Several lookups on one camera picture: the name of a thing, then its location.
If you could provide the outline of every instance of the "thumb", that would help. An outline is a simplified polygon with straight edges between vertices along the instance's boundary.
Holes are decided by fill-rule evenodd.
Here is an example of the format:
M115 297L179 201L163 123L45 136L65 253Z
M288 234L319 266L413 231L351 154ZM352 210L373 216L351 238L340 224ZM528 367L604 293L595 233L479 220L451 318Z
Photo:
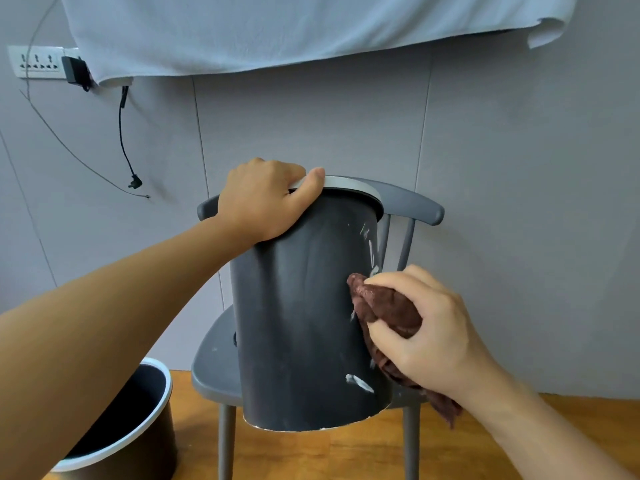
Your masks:
M300 217L322 192L324 186L324 168L314 168L305 177L302 185L286 197L289 210Z
M369 326L369 336L380 352L389 357L396 366L402 362L407 340L391 330L389 325L382 320L376 320L373 323L367 323L367 325Z

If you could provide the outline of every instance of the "forearm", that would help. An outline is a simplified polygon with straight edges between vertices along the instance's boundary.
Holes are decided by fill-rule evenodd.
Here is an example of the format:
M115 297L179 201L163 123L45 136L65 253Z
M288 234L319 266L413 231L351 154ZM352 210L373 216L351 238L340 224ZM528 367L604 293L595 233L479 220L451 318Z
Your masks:
M492 434L524 480L632 480L587 436L539 395L496 374L468 401L469 412Z
M251 245L217 224L0 315L0 458L14 460L0 478L39 479L68 453L188 300Z

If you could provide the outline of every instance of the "hand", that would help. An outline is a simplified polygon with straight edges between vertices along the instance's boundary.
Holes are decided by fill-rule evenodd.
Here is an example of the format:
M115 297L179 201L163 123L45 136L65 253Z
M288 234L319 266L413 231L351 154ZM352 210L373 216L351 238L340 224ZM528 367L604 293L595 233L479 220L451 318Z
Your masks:
M283 234L322 192L324 169L314 168L289 193L289 185L306 173L300 165L261 158L231 170L220 193L218 222L251 246Z
M371 339L398 369L422 387L450 396L463 406L467 396L499 375L501 368L478 336L462 298L418 266L380 273L366 284L404 294L422 317L420 330L403 339L382 320L369 324Z

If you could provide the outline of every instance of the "electrical outlet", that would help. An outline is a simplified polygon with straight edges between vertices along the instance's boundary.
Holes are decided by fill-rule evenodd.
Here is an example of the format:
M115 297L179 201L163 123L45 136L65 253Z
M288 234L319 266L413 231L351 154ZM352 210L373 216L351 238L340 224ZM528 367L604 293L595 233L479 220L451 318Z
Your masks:
M66 79L65 70L62 68L62 56L79 57L77 48L65 49L39 45L33 45L31 50L27 45L9 45L7 52L13 73L21 79L27 78L27 67L29 79Z

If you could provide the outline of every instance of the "wooden surface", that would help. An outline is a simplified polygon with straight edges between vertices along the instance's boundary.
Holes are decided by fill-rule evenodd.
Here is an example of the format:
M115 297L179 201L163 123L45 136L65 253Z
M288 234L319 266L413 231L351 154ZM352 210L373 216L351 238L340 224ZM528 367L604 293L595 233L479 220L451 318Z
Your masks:
M180 451L174 480L215 479L218 405L194 391L188 372L172 375L171 406ZM545 399L640 475L640 401L555 395ZM469 414L450 431L429 405L424 405L420 441L420 476L424 480L520 478L491 436ZM402 480L402 444L400 410L314 433L262 431L247 425L239 411L234 480Z

